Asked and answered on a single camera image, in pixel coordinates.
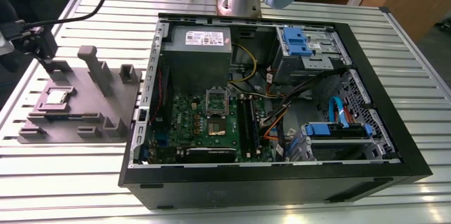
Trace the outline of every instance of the processor chip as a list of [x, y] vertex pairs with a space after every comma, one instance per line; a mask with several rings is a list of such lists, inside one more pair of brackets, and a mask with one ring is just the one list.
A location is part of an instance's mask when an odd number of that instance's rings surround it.
[[227, 120], [225, 118], [207, 119], [208, 135], [226, 135]]
[[54, 104], [54, 105], [63, 104], [64, 101], [66, 101], [67, 95], [68, 95], [68, 93], [66, 91], [54, 90], [52, 92], [50, 92], [50, 94], [47, 96], [46, 104]]

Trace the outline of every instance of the green motherboard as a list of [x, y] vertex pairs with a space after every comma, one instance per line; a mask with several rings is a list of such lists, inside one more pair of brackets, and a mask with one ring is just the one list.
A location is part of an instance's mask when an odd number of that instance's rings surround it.
[[[254, 98], [254, 114], [259, 121], [266, 116], [265, 101]], [[163, 164], [176, 163], [174, 157], [175, 148], [206, 147], [237, 149], [235, 162], [262, 162], [271, 160], [271, 148], [259, 146], [258, 154], [242, 152], [241, 140], [251, 140], [241, 137], [239, 97], [210, 95], [208, 109], [227, 110], [227, 115], [207, 116], [206, 95], [178, 95], [172, 103], [171, 130], [168, 144], [158, 148], [159, 162]]]

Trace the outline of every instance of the ram slot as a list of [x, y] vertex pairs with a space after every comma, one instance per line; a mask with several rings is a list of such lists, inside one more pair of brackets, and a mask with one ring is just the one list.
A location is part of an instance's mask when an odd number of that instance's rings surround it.
[[246, 115], [246, 102], [247, 100], [241, 99], [237, 112], [238, 112], [238, 121], [239, 121], [239, 131], [241, 131], [241, 147], [242, 147], [242, 156], [243, 158], [251, 157], [249, 133], [247, 133], [247, 115]]
[[249, 140], [253, 141], [251, 148], [253, 148], [253, 154], [258, 154], [257, 150], [259, 149], [259, 127], [257, 122], [257, 116], [255, 116], [255, 107], [254, 107], [254, 101], [253, 99], [247, 102], [247, 114], [250, 114], [250, 120], [249, 120]]

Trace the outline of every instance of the slotted metal worktop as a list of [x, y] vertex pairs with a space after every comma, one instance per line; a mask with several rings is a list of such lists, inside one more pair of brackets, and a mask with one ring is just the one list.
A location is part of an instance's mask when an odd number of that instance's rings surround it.
[[[71, 0], [62, 18], [91, 12], [98, 3]], [[95, 45], [111, 68], [123, 63], [144, 68], [159, 12], [215, 14], [215, 0], [107, 0], [91, 19], [54, 28], [58, 57], [72, 67], [86, 66], [76, 52], [80, 45]], [[434, 175], [354, 203], [148, 211], [130, 191], [118, 187], [124, 144], [18, 143], [19, 129], [48, 79], [34, 61], [0, 113], [0, 221], [451, 222], [450, 89], [391, 15], [373, 7], [309, 3], [294, 3], [285, 10], [263, 5], [262, 13], [267, 18], [351, 26]]]

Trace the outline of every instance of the open computer tower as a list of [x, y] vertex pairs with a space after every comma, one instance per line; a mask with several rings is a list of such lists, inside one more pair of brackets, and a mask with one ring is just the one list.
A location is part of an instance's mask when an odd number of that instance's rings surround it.
[[355, 201], [431, 175], [347, 24], [159, 17], [119, 181], [150, 209]]

